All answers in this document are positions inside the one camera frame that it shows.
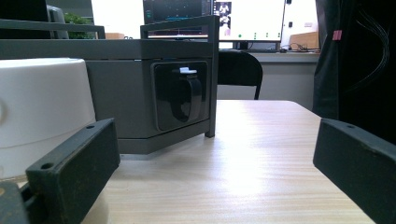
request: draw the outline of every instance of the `white round object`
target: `white round object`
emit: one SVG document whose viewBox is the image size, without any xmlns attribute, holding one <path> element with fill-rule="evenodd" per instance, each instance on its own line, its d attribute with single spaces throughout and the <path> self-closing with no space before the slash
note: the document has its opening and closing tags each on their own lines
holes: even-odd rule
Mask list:
<svg viewBox="0 0 396 224">
<path fill-rule="evenodd" d="M 81 59 L 0 60 L 0 179 L 32 163 L 95 122 Z"/>
</svg>

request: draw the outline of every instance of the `black chair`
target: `black chair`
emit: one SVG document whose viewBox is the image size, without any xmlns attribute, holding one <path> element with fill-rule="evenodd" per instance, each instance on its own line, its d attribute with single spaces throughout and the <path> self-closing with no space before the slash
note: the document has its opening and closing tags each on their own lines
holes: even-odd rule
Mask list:
<svg viewBox="0 0 396 224">
<path fill-rule="evenodd" d="M 233 49 L 219 50 L 218 85 L 255 86 L 254 100 L 262 87 L 262 65 L 251 54 Z"/>
</svg>

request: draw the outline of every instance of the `light wood tabletop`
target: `light wood tabletop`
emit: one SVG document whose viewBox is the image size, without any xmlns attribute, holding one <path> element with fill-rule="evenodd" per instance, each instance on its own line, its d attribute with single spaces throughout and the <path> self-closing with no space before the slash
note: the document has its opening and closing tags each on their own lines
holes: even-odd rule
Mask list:
<svg viewBox="0 0 396 224">
<path fill-rule="evenodd" d="M 218 101 L 216 136 L 122 155 L 112 223 L 373 223 L 313 164 L 320 117 L 288 101 Z"/>
</svg>

